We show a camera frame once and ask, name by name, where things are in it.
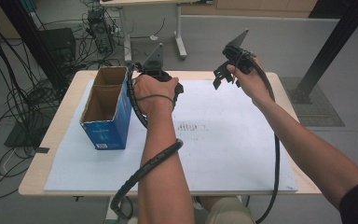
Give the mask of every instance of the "gray floor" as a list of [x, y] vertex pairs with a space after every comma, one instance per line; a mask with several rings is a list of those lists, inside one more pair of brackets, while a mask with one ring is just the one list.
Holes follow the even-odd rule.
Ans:
[[[41, 1], [39, 4], [38, 10], [44, 22], [71, 19], [70, 15], [77, 15], [78, 19], [78, 14], [83, 12], [77, 11], [77, 14], [66, 12], [69, 18], [65, 18], [64, 10], [59, 10], [53, 13], [56, 16], [51, 18], [50, 11], [49, 18], [48, 10], [53, 10], [51, 6], [54, 4], [51, 1], [48, 1], [48, 4], [46, 1]], [[165, 21], [163, 29], [158, 34], [158, 41], [132, 40], [133, 60], [143, 62], [157, 43], [162, 42], [165, 70], [211, 71], [225, 61], [221, 51], [228, 40], [244, 28], [248, 28], [250, 33], [242, 47], [256, 53], [266, 71], [274, 72], [280, 77], [303, 77], [337, 21], [187, 16], [183, 17], [182, 23], [182, 34], [188, 54], [185, 60], [178, 56], [172, 35], [175, 25], [172, 18]], [[153, 24], [153, 27], [140, 26], [140, 24], [133, 26], [133, 32], [134, 34], [138, 32], [136, 35], [152, 35], [160, 27], [161, 20], [158, 25]], [[23, 55], [21, 48], [16, 47], [16, 50]], [[18, 62], [12, 60], [14, 56], [11, 53], [7, 52], [7, 55], [15, 68], [21, 86], [27, 87], [28, 83]], [[40, 70], [36, 63], [31, 60], [31, 64], [35, 73], [39, 74]], [[319, 86], [345, 123], [345, 127], [311, 129], [340, 148], [358, 164], [358, 29], [325, 72]], [[7, 87], [0, 76], [0, 116], [7, 111], [5, 105], [7, 94]], [[0, 158], [8, 151], [3, 142], [13, 123], [13, 119], [6, 119], [0, 124]], [[7, 167], [11, 164], [14, 164], [14, 161], [9, 161]], [[0, 184], [0, 195], [17, 188], [21, 177], [22, 175], [4, 180]], [[106, 198], [86, 197], [75, 202], [71, 197], [24, 197], [16, 192], [0, 199], [0, 224], [103, 223], [106, 200]], [[252, 197], [250, 207], [255, 218], [262, 215], [268, 203], [269, 196]], [[197, 223], [202, 223], [205, 215], [204, 211], [197, 211]], [[278, 196], [264, 223], [340, 223], [340, 218], [339, 213], [323, 196], [284, 195]]]

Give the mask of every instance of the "wrist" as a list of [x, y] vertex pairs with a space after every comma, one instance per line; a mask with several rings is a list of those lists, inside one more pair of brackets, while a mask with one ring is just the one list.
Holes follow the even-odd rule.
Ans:
[[272, 101], [272, 99], [267, 97], [260, 97], [260, 98], [252, 98], [253, 104], [261, 111], [268, 108], [271, 104], [275, 104], [275, 102]]

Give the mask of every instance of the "blue cardboard box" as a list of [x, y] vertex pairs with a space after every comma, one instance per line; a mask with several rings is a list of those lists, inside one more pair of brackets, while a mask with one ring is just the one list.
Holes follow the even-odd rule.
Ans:
[[127, 67], [104, 67], [98, 71], [80, 119], [96, 149], [125, 149], [131, 104], [127, 97]]

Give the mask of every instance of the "table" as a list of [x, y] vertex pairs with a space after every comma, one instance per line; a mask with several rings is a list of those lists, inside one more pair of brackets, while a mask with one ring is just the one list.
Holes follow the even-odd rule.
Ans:
[[[213, 81], [212, 72], [202, 71], [168, 71], [173, 77], [179, 77], [182, 80], [211, 80]], [[19, 187], [19, 193], [28, 196], [41, 195], [81, 195], [81, 196], [111, 196], [110, 193], [103, 192], [46, 192], [45, 184], [48, 180], [57, 149], [63, 136], [66, 133], [72, 116], [79, 104], [79, 101], [90, 80], [93, 80], [97, 71], [80, 71], [76, 73], [71, 86], [64, 96], [60, 108], [57, 111], [54, 120], [51, 122], [48, 131], [41, 143], [41, 147], [48, 147], [48, 153], [36, 153], [34, 159], [23, 178]], [[277, 103], [282, 106], [289, 114], [296, 118], [296, 113], [291, 106], [290, 101], [284, 91], [284, 88], [276, 74], [267, 73], [268, 79], [275, 93]], [[320, 194], [319, 189], [313, 182], [294, 164], [288, 156], [292, 166], [295, 180], [298, 185], [298, 191], [295, 194]]]
[[184, 59], [187, 56], [185, 45], [183, 44], [183, 39], [181, 36], [181, 4], [182, 3], [192, 3], [197, 0], [110, 0], [110, 1], [101, 1], [102, 7], [116, 7], [118, 14], [121, 19], [122, 32], [124, 35], [124, 60], [126, 63], [131, 63], [131, 39], [127, 33], [125, 25], [125, 15], [123, 7], [125, 6], [140, 6], [140, 5], [153, 5], [153, 4], [176, 4], [177, 13], [176, 13], [176, 31], [173, 32], [175, 35], [176, 45], [179, 49], [180, 56]]

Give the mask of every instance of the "desk leg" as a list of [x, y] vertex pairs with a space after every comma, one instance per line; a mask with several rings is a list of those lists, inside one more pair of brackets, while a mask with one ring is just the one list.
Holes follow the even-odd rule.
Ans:
[[176, 44], [179, 49], [179, 54], [184, 59], [187, 56], [187, 53], [186, 53], [185, 45], [183, 44], [183, 40], [182, 40], [182, 36], [181, 36], [181, 26], [182, 26], [182, 22], [181, 22], [182, 11], [181, 10], [182, 10], [182, 7], [181, 7], [180, 3], [176, 4], [176, 9], [177, 9], [176, 31], [173, 32], [173, 34], [175, 35], [175, 40], [176, 40]]
[[118, 15], [120, 16], [121, 20], [121, 29], [124, 35], [124, 61], [126, 63], [132, 62], [132, 55], [131, 55], [131, 39], [130, 36], [127, 34], [127, 28], [126, 28], [126, 19], [124, 16], [124, 10], [123, 7], [118, 7]]

